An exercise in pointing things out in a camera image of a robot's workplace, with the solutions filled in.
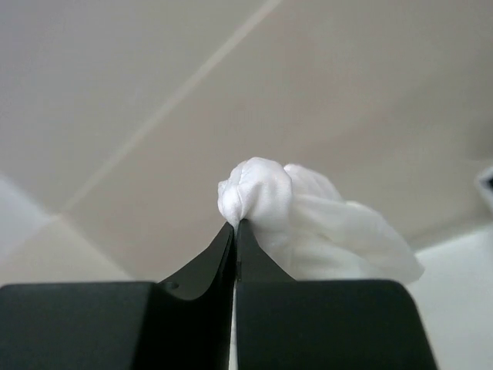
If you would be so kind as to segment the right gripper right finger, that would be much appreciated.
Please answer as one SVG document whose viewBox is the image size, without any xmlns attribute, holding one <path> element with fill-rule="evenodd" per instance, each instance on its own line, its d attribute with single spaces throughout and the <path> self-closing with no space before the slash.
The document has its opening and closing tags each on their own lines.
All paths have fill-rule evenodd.
<svg viewBox="0 0 493 370">
<path fill-rule="evenodd" d="M 296 281 L 236 236 L 236 351 L 241 369 L 437 368 L 413 298 L 392 280 Z"/>
</svg>

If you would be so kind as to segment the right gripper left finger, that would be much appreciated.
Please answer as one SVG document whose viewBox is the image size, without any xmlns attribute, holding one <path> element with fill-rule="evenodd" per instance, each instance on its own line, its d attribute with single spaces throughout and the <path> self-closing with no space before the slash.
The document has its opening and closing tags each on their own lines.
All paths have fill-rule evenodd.
<svg viewBox="0 0 493 370">
<path fill-rule="evenodd" d="M 3 369 L 225 369 L 235 252 L 223 225 L 161 282 L 10 284 Z"/>
</svg>

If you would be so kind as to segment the white tank top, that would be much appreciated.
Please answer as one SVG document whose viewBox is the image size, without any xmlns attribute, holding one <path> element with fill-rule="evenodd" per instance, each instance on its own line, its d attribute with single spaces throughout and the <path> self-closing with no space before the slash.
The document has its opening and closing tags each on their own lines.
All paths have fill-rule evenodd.
<svg viewBox="0 0 493 370">
<path fill-rule="evenodd" d="M 405 239 L 376 211 L 345 200 L 322 174 L 254 157 L 218 184 L 217 206 L 234 228 L 248 220 L 260 247 L 298 281 L 424 273 Z"/>
</svg>

